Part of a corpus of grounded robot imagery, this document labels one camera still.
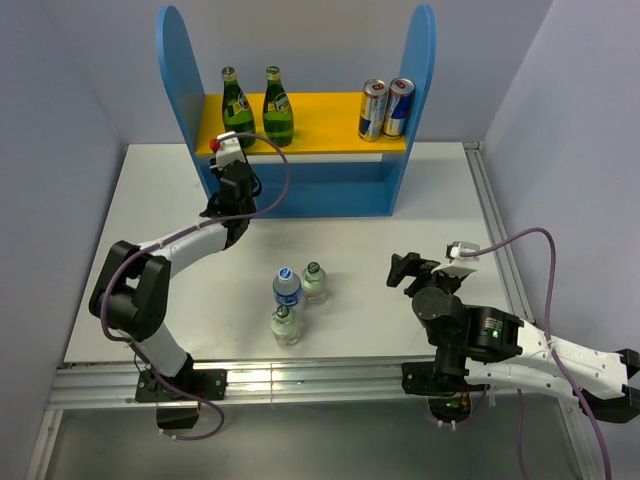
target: gray floor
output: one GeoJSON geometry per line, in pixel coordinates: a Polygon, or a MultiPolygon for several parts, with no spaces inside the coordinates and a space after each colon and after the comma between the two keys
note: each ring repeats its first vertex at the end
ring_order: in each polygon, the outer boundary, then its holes
{"type": "MultiPolygon", "coordinates": [[[[222,432],[200,442],[159,437],[153,410],[72,411],[47,478],[519,479],[517,398],[497,402],[455,433],[429,421],[424,399],[235,406],[222,432]]],[[[579,478],[557,403],[527,396],[526,409],[531,479],[579,478]]]]}

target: yellow shelf board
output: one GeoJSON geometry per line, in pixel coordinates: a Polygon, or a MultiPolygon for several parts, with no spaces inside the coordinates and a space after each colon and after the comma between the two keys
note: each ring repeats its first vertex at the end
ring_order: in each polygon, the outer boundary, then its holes
{"type": "MultiPolygon", "coordinates": [[[[293,107],[293,142],[285,148],[287,154],[316,153],[404,153],[404,137],[380,136],[375,142],[365,142],[358,136],[360,92],[348,93],[289,93],[293,107]]],[[[262,104],[264,93],[249,93],[256,119],[257,133],[264,135],[262,104]]],[[[209,141],[224,132],[222,124],[222,95],[206,95],[200,132],[196,142],[196,155],[210,157],[209,141]]],[[[273,149],[256,141],[245,150],[248,155],[273,155],[273,149]]]]}

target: red bull can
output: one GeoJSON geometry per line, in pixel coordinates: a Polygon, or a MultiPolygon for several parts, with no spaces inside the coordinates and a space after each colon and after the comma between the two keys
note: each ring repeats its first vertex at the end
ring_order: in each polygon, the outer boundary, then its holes
{"type": "Polygon", "coordinates": [[[389,87],[382,80],[368,80],[362,89],[358,135],[367,142],[380,137],[389,87]]]}
{"type": "Polygon", "coordinates": [[[399,137],[404,132],[409,110],[411,110],[413,91],[413,83],[410,80],[406,78],[391,80],[389,104],[382,127],[382,131],[387,137],[399,137]]]}

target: green bottle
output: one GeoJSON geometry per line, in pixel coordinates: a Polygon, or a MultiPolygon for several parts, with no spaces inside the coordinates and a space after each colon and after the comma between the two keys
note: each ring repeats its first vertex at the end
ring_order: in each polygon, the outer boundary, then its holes
{"type": "MultiPolygon", "coordinates": [[[[222,69],[222,80],[224,81],[224,95],[222,97],[222,123],[227,132],[249,132],[256,133],[256,122],[253,118],[253,111],[249,100],[244,96],[244,92],[238,85],[236,69],[224,67],[222,69]]],[[[247,148],[253,145],[255,138],[239,137],[240,146],[247,148]]]]}
{"type": "Polygon", "coordinates": [[[262,107],[264,131],[276,145],[286,147],[293,140],[293,109],[280,81],[278,67],[267,68],[267,93],[262,107]]]}

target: bottle cap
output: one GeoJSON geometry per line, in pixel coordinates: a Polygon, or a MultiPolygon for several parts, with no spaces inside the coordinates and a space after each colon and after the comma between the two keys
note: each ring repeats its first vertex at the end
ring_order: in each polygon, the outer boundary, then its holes
{"type": "Polygon", "coordinates": [[[287,318],[287,316],[289,315],[289,307],[287,307],[286,305],[279,305],[276,309],[276,315],[279,318],[287,318]]]}
{"type": "Polygon", "coordinates": [[[281,268],[278,271],[278,280],[280,280],[280,283],[289,283],[293,280],[293,271],[287,267],[281,268]]]}
{"type": "Polygon", "coordinates": [[[267,80],[280,80],[280,69],[275,65],[267,67],[267,80]]]}
{"type": "Polygon", "coordinates": [[[229,82],[232,80],[235,80],[237,78],[236,76],[236,69],[233,67],[224,67],[222,69],[222,80],[224,80],[225,82],[229,82]]]}
{"type": "Polygon", "coordinates": [[[307,265],[307,272],[318,273],[320,271],[320,264],[318,262],[311,262],[307,265]]]}

